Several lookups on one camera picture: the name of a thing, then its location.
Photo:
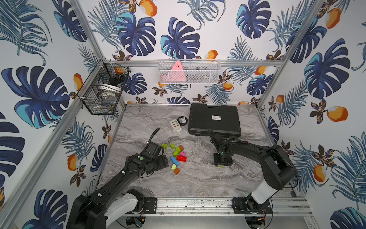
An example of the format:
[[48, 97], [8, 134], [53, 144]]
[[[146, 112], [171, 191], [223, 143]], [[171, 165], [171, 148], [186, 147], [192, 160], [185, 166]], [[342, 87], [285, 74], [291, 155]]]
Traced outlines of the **light green orange lego stack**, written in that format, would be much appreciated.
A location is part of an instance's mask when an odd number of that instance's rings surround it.
[[178, 175], [180, 173], [180, 170], [179, 168], [177, 167], [176, 164], [173, 164], [172, 165], [172, 172], [175, 174], [175, 175]]

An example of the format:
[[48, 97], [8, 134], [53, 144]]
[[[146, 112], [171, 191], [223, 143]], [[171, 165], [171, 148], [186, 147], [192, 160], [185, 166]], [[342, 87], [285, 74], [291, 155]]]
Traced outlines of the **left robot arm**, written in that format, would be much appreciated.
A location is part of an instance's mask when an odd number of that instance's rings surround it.
[[168, 167], [164, 150], [150, 138], [139, 154], [128, 156], [123, 169], [101, 188], [88, 196], [80, 195], [73, 203], [66, 228], [105, 229], [128, 212], [141, 212], [144, 196], [130, 190], [122, 198], [118, 196], [144, 174]]

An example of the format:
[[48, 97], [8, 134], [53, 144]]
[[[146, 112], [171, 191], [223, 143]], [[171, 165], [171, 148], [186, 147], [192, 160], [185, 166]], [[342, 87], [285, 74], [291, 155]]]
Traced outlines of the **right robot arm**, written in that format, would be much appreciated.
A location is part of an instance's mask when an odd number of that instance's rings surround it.
[[259, 163], [263, 179], [246, 198], [246, 205], [250, 211], [262, 207], [274, 194], [297, 177], [297, 169], [279, 145], [268, 147], [239, 139], [224, 139], [211, 129], [208, 133], [211, 143], [217, 151], [214, 154], [216, 166], [232, 165], [234, 162], [232, 156], [234, 155], [243, 156]]

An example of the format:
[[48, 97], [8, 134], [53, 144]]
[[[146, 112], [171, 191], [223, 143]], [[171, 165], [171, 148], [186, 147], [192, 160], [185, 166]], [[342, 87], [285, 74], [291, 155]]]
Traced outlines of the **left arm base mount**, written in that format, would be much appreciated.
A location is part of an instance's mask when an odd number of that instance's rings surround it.
[[128, 212], [128, 214], [155, 214], [157, 209], [158, 199], [154, 197], [143, 197], [138, 200], [134, 210]]

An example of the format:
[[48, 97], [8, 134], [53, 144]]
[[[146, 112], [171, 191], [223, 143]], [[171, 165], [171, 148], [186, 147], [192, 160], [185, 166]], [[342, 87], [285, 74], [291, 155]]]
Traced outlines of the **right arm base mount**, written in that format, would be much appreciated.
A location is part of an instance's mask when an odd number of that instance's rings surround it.
[[232, 209], [235, 214], [272, 214], [273, 209], [269, 200], [258, 204], [252, 198], [235, 197], [232, 199]]

